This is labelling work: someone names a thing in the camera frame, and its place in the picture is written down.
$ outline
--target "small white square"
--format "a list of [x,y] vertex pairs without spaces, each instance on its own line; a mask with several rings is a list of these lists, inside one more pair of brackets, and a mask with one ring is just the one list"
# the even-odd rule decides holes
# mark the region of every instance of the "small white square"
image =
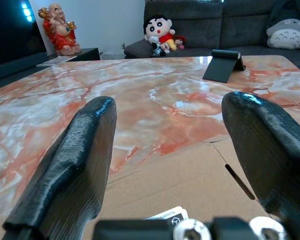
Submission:
[[184,107],[184,102],[183,101],[176,101],[175,102],[176,107],[179,108],[183,108]]

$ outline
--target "black phone stand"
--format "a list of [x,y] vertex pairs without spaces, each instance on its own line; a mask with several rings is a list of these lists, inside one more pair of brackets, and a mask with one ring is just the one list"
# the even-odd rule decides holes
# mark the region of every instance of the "black phone stand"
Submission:
[[241,53],[238,51],[212,50],[212,60],[208,65],[203,79],[227,83],[234,69],[244,71]]

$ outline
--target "white wall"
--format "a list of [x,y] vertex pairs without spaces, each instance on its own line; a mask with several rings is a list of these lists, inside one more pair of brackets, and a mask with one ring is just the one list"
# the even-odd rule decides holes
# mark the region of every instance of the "white wall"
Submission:
[[29,0],[48,54],[54,52],[42,27],[38,10],[57,2],[67,22],[74,21],[75,36],[81,48],[99,48],[99,52],[120,49],[143,38],[143,0]]

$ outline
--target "pink marble surface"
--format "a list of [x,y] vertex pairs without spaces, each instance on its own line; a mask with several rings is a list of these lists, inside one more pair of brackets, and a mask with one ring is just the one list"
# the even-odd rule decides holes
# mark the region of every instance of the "pink marble surface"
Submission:
[[227,135],[221,101],[228,92],[269,99],[300,123],[300,70],[286,58],[245,56],[246,70],[227,84],[202,80],[210,59],[69,62],[0,88],[0,225],[49,146],[97,96],[117,105],[111,174]]

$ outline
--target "gray sofa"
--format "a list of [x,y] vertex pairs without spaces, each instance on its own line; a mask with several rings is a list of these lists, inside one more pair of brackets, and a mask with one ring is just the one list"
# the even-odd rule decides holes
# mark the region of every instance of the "gray sofa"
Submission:
[[[281,55],[300,69],[300,49],[267,46],[265,26],[276,1],[155,0],[146,3],[144,19],[165,15],[172,20],[176,34],[187,38],[185,49],[166,57],[209,56],[212,49],[224,49],[242,55]],[[150,58],[153,49],[143,39],[127,46],[124,53],[127,59]]]

